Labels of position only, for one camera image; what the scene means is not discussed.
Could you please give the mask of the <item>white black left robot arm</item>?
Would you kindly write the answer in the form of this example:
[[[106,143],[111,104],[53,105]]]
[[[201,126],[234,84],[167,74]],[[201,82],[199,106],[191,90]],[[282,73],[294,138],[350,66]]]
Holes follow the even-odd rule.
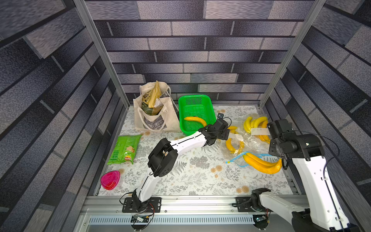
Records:
[[[137,208],[147,206],[157,183],[174,167],[179,155],[195,148],[213,145],[216,140],[227,140],[230,130],[224,115],[219,113],[214,124],[200,128],[194,134],[179,140],[161,139],[148,156],[148,169],[140,186],[132,193]]]

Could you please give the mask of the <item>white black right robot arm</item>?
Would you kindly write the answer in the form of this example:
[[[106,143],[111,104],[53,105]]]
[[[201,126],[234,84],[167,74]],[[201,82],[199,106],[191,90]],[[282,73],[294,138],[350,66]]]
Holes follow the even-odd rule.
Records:
[[[251,208],[275,212],[296,232],[358,232],[359,227],[349,222],[336,197],[319,138],[313,134],[296,135],[293,131],[270,130],[270,134],[269,154],[281,155],[296,166],[309,208],[297,208],[262,188],[253,191]]]

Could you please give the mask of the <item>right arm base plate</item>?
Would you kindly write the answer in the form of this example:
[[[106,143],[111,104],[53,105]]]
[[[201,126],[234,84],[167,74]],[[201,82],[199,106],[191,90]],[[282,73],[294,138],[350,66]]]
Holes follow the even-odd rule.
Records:
[[[257,199],[255,197],[236,197],[236,202],[232,203],[238,212],[256,212]]]

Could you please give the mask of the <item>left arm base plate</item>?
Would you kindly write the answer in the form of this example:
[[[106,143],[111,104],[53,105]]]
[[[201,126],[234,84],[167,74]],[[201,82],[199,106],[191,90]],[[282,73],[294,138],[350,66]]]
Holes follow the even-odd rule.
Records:
[[[161,210],[162,198],[151,197],[145,202],[137,202],[132,197],[125,198],[122,213],[159,213]]]

